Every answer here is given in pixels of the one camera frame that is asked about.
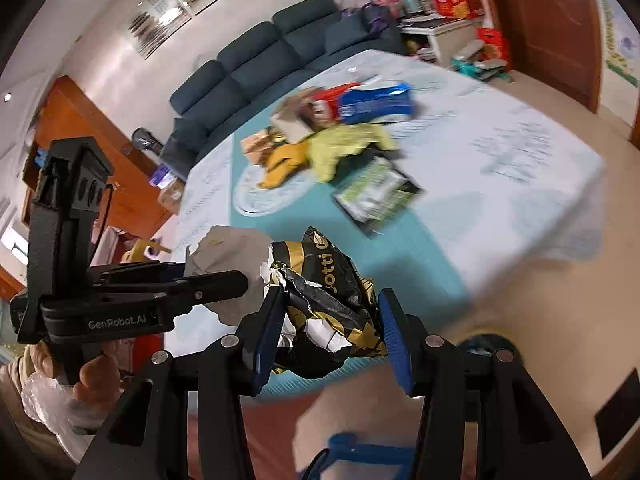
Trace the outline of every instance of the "window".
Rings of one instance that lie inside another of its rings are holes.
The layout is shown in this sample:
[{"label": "window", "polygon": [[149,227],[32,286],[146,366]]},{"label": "window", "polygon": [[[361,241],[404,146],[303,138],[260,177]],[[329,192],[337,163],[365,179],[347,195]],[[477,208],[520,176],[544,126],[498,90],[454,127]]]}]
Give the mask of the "window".
[{"label": "window", "polygon": [[0,242],[11,251],[25,265],[27,264],[29,254],[29,243],[22,238],[12,227],[7,228],[0,238]]}]

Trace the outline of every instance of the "plastic bag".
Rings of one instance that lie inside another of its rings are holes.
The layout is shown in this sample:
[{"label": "plastic bag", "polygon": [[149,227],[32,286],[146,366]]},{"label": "plastic bag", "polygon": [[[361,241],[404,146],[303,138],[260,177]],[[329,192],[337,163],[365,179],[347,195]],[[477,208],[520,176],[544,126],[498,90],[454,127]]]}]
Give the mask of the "plastic bag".
[{"label": "plastic bag", "polygon": [[373,282],[314,227],[301,242],[274,242],[260,273],[290,291],[274,371],[317,379],[349,357],[386,356]]},{"label": "plastic bag", "polygon": [[73,398],[70,386],[33,373],[22,387],[22,404],[29,418],[44,424],[76,463],[91,444],[104,417]]}]

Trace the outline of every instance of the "blue box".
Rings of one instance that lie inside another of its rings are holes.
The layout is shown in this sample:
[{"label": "blue box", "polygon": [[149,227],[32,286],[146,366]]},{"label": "blue box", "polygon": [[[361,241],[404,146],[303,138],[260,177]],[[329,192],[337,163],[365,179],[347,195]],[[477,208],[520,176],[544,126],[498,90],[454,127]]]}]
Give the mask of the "blue box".
[{"label": "blue box", "polygon": [[409,121],[414,115],[411,87],[402,81],[356,86],[342,94],[338,113],[345,124]]}]

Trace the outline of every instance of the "white plastic bag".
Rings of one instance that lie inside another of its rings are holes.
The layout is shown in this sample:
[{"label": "white plastic bag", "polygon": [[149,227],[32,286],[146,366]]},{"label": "white plastic bag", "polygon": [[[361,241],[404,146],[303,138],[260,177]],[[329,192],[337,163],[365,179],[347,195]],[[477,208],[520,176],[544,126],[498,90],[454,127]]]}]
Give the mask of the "white plastic bag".
[{"label": "white plastic bag", "polygon": [[33,373],[22,387],[24,412],[56,435],[66,454],[79,463],[104,418],[73,398],[70,386]]}]

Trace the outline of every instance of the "human hand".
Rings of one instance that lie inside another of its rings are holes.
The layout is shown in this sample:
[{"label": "human hand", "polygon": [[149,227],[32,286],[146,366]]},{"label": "human hand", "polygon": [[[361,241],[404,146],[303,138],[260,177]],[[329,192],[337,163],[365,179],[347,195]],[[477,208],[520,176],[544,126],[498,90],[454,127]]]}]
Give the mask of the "human hand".
[{"label": "human hand", "polygon": [[[74,385],[76,400],[95,408],[106,415],[120,397],[120,371],[115,359],[119,341],[109,341],[102,345],[102,355],[80,368],[80,381]],[[34,369],[55,379],[60,373],[60,364],[55,361],[49,346],[40,341],[29,348]]]}]

